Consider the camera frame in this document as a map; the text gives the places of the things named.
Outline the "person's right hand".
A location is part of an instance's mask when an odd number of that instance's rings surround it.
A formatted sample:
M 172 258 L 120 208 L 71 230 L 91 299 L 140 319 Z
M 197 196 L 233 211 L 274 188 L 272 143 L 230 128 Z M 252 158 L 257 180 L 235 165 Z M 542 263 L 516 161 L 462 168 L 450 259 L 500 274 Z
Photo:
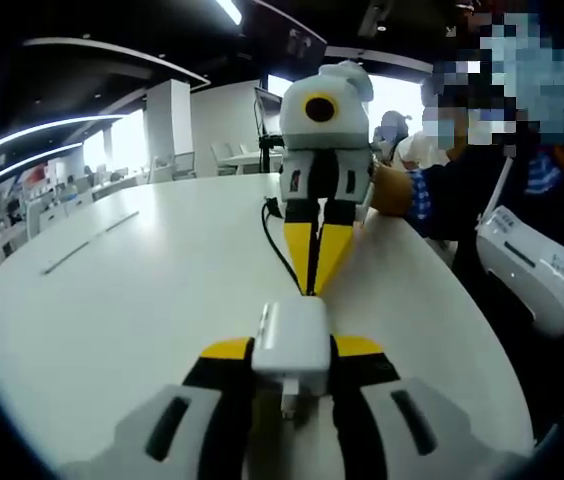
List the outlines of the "person's right hand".
M 411 177 L 406 172 L 376 164 L 372 180 L 371 207 L 382 215 L 404 217 L 412 206 Z

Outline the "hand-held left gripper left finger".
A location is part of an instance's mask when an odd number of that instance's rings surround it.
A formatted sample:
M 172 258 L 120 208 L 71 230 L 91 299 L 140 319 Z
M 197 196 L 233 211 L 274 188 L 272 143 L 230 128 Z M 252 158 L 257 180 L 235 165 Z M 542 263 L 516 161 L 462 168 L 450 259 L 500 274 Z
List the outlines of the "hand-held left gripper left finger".
M 58 468 L 60 479 L 240 479 L 252 424 L 254 339 L 205 348 L 183 382 L 163 387 L 114 428 L 112 444 Z

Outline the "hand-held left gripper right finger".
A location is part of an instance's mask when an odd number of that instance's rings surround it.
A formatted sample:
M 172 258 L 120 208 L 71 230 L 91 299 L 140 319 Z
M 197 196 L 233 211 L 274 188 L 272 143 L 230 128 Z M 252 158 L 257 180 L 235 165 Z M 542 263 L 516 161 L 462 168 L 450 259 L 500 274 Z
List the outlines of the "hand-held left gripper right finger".
M 487 445 L 468 414 L 403 378 L 374 341 L 333 336 L 329 393 L 348 479 L 515 479 L 528 458 Z

